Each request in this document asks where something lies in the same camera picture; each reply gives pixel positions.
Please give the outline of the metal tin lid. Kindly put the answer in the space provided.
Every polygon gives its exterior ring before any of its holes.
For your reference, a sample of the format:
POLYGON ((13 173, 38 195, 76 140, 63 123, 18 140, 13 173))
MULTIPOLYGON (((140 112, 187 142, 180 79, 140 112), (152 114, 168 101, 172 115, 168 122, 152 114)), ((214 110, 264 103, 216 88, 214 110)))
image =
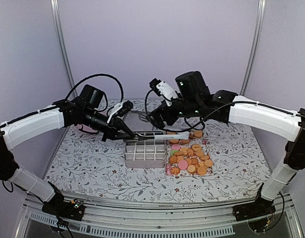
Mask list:
POLYGON ((148 122, 144 112, 130 111, 124 117, 123 121, 132 131, 153 131, 155 127, 148 122))

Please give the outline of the front aluminium rail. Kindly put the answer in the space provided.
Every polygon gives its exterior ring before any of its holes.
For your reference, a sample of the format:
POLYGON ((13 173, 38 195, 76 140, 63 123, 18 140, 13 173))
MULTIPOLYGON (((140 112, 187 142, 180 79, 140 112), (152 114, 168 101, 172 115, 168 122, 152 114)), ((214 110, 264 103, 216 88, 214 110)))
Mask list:
POLYGON ((148 203, 64 194, 65 200, 81 199, 85 213, 81 221, 57 225, 55 216, 42 212, 40 201, 29 195, 21 209, 17 238, 304 238, 298 214, 289 194, 278 196, 276 212, 267 231, 253 225, 267 219, 237 221, 233 207, 247 199, 202 203, 148 203))

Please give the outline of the swirl butter cookie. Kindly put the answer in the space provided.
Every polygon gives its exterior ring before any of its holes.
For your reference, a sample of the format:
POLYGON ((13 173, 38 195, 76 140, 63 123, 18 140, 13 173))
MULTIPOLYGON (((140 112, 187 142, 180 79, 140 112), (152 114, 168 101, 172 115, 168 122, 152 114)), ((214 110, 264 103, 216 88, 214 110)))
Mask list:
POLYGON ((178 167, 172 167, 171 169, 170 169, 170 173, 172 174, 172 175, 178 175, 178 174, 180 174, 180 172, 181 172, 181 170, 178 168, 178 167))

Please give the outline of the orange round cookie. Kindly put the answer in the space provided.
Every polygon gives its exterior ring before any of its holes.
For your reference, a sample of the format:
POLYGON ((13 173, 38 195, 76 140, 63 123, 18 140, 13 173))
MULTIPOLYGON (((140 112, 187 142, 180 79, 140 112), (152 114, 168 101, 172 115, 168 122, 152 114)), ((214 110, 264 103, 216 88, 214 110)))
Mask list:
POLYGON ((194 137, 201 138, 203 136, 203 132, 201 130, 194 131, 194 137))

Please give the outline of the metal tongs white handle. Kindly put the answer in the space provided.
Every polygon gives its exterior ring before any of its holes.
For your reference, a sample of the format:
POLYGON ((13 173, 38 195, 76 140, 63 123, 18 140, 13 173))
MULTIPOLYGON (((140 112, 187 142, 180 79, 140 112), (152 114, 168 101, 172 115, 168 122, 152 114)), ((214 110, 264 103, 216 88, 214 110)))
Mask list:
POLYGON ((161 131, 146 131, 146 132, 137 132, 135 137, 130 139, 123 139, 124 142, 138 142, 144 140, 180 140, 180 139, 189 139, 190 133, 179 132, 174 134, 163 134, 161 131))

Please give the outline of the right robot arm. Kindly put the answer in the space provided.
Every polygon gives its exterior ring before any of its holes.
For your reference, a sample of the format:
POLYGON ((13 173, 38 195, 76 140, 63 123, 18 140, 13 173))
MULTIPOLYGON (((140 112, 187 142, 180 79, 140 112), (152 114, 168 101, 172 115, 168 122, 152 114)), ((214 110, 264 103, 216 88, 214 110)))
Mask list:
POLYGON ((287 139, 283 161, 259 188, 250 206, 254 216, 261 216, 280 190, 305 169, 305 109, 289 111, 226 90, 211 94, 199 71, 184 73, 175 81, 178 91, 159 79, 150 82, 151 91, 163 98, 162 104, 147 114, 156 128, 172 126, 179 118, 199 117, 199 123, 212 119, 244 124, 287 139))

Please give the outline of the floral cookie tray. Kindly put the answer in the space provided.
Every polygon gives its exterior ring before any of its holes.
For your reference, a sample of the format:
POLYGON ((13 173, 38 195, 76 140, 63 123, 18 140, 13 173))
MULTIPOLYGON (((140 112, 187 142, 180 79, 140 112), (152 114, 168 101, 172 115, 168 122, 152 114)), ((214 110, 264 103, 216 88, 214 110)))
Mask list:
POLYGON ((165 146, 166 164, 165 174, 173 177, 190 177, 198 176, 204 177, 212 174, 214 162, 211 159, 207 146, 207 140, 205 138, 205 132, 201 138, 194 137, 194 131, 190 131, 189 139, 180 140, 168 140, 165 146), (179 144, 180 150, 172 150, 173 144, 179 144), (178 162, 186 160, 188 167, 186 170, 181 170, 180 174, 172 175, 170 169, 172 167, 178 167, 178 162))

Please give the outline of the floral tablecloth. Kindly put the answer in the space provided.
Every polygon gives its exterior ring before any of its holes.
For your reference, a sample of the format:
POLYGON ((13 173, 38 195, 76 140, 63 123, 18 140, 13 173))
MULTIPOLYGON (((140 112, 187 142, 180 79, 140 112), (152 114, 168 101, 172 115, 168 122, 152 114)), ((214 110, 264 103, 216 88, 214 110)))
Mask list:
POLYGON ((102 141, 72 126, 45 179, 87 196, 152 203, 254 198, 271 171, 250 127, 209 120, 192 140, 102 141))

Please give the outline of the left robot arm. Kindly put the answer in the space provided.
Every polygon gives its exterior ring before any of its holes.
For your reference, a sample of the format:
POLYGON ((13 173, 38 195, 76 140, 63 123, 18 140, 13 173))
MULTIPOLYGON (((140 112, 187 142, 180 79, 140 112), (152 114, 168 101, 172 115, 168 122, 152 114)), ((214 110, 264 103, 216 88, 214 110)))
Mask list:
POLYGON ((57 215, 64 215, 67 203, 61 199, 61 194, 50 183, 19 166, 12 154, 12 149, 38 135, 54 129, 71 125, 84 125, 102 132, 102 140, 119 140, 134 138, 134 132, 117 116, 132 107, 127 101, 113 108, 113 114, 105 116, 98 112, 104 92, 85 85, 78 97, 72 101, 63 99, 48 107, 30 113, 12 122, 0 124, 0 180, 9 181, 30 192, 48 206, 57 215))

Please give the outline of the pink plate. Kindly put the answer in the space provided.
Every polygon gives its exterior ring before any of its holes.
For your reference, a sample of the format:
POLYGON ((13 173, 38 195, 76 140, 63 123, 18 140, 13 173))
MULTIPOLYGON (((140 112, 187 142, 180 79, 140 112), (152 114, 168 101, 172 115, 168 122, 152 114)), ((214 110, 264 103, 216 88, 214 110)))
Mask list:
POLYGON ((76 126, 76 128, 78 129, 78 131, 80 131, 81 133, 84 134, 88 134, 88 135, 103 135, 103 132, 97 130, 97 129, 93 129, 89 126, 86 126, 84 124, 78 124, 76 126))

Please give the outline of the pink round cookie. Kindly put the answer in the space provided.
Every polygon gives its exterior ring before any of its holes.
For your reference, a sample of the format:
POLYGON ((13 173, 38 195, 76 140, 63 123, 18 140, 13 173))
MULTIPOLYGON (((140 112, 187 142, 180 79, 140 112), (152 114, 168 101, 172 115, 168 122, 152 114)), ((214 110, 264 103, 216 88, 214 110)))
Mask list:
POLYGON ((186 170, 188 167, 188 162, 186 160, 181 160, 178 162, 178 168, 181 170, 186 170))

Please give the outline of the metal divided cookie tin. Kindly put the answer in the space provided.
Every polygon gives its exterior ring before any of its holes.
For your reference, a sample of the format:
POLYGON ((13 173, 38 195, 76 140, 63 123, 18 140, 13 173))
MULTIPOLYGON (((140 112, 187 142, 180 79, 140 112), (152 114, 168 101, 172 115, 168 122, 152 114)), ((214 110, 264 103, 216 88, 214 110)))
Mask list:
POLYGON ((125 142, 125 166, 131 169, 161 169, 165 166, 164 140, 125 142))

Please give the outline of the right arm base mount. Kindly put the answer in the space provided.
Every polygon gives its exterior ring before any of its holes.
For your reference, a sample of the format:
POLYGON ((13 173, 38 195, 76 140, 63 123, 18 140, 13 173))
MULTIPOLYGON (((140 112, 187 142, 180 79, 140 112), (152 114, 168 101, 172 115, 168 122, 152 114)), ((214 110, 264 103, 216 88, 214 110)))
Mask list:
POLYGON ((250 230, 255 233, 265 232, 276 212, 273 202, 256 200, 233 207, 236 221, 247 221, 250 230))

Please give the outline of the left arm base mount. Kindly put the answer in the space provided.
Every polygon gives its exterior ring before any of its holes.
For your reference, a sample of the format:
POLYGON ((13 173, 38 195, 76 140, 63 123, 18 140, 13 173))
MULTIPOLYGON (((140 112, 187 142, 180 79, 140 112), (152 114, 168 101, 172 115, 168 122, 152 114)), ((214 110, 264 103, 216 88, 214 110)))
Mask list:
POLYGON ((49 202, 44 202, 42 211, 61 218, 82 221, 85 206, 65 201, 63 197, 54 197, 49 202))

